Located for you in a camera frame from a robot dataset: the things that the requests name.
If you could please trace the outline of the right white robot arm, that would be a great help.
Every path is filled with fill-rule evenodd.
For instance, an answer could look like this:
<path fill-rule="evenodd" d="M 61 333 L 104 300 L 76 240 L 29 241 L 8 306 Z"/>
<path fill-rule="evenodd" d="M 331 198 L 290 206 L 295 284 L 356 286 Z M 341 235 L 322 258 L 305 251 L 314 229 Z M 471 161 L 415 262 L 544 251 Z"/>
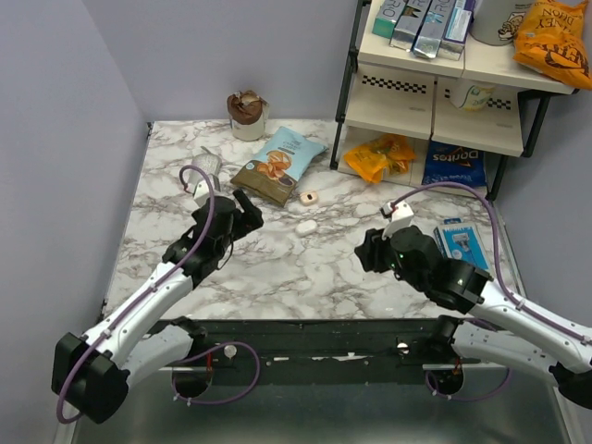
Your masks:
<path fill-rule="evenodd" d="M 416 226 L 366 231 L 354 250 L 366 272 L 391 272 L 437 306 L 458 312 L 425 340 L 439 363 L 452 356 L 535 376 L 567 400 L 591 406 L 591 329 L 504 290 L 487 271 L 442 255 Z"/>

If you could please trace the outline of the beige earbud charging case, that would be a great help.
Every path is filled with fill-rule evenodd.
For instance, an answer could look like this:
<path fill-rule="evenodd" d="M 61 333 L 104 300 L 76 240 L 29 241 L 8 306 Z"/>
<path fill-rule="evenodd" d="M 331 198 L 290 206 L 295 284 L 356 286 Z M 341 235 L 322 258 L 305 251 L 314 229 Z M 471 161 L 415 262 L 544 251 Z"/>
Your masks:
<path fill-rule="evenodd" d="M 300 202 L 305 206 L 316 204 L 318 202 L 318 194 L 315 191 L 303 192 L 300 194 Z"/>

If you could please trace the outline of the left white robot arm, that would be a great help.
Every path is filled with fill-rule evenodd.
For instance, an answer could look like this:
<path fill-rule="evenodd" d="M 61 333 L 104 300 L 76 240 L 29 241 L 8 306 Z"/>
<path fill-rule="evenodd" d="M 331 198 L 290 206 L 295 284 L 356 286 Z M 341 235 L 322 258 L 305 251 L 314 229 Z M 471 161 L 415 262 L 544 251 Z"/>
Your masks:
<path fill-rule="evenodd" d="M 55 346 L 52 391 L 63 425 L 86 416 L 101 424 L 130 390 L 169 364 L 194 365 L 215 352 L 252 346 L 240 341 L 209 345 L 187 318 L 151 331 L 169 308 L 221 267 L 235 241 L 261 228 L 261 210 L 241 190 L 213 196 L 193 213 L 195 223 L 171 244 L 142 286 L 114 313 L 84 334 L 67 333 Z"/>

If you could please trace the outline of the white earbud charging case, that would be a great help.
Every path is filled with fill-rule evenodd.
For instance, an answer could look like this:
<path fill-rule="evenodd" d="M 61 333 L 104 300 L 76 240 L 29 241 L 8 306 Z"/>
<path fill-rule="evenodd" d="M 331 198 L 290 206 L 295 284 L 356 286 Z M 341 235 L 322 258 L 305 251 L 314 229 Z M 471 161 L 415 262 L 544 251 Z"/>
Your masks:
<path fill-rule="evenodd" d="M 299 237 L 306 237 L 312 233 L 315 233 L 317 231 L 317 228 L 318 225 L 314 220 L 306 220 L 296 227 L 295 233 Z"/>

